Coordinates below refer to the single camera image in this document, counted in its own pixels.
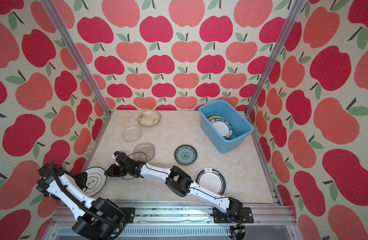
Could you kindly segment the green rim Hao Shi plate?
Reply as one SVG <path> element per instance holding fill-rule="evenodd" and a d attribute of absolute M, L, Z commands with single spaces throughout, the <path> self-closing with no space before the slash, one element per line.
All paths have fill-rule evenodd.
<path fill-rule="evenodd" d="M 233 127 L 226 119 L 220 116 L 212 116 L 208 118 L 211 125 L 225 139 L 229 140 L 233 135 Z"/>

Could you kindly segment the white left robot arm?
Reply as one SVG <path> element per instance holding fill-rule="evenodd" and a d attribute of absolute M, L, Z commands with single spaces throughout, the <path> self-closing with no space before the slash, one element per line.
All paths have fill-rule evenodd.
<path fill-rule="evenodd" d="M 72 230 L 89 240 L 114 240 L 124 230 L 129 212 L 108 199 L 94 199 L 83 191 L 87 173 L 71 175 L 53 161 L 39 170 L 37 190 L 45 197 L 62 201 L 73 213 Z"/>

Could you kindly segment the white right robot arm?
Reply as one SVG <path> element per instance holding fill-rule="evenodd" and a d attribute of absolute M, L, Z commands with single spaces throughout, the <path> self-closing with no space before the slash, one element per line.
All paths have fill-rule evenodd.
<path fill-rule="evenodd" d="M 115 163 L 105 171 L 107 177 L 129 175 L 135 179 L 160 180 L 177 196 L 190 196 L 208 203 L 233 223 L 242 223 L 244 220 L 243 203 L 235 198 L 219 195 L 200 186 L 178 166 L 173 166 L 170 169 L 155 167 L 147 162 L 135 161 L 120 151 L 114 152 L 112 159 L 115 160 Z"/>

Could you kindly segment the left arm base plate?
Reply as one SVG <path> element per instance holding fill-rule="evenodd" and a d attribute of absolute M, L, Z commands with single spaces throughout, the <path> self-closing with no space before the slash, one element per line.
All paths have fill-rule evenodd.
<path fill-rule="evenodd" d="M 135 208 L 123 208 L 124 213 L 127 215 L 126 217 L 126 223 L 127 224 L 132 224 L 134 221 L 134 217 L 135 217 Z"/>

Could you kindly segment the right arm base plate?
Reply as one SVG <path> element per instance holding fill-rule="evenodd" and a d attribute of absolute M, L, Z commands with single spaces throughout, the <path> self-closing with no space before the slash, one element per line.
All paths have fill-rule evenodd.
<path fill-rule="evenodd" d="M 254 217 L 251 208 L 243 208 L 240 219 L 231 219 L 226 214 L 221 213 L 217 208 L 213 208 L 211 216 L 215 224 L 253 224 Z"/>

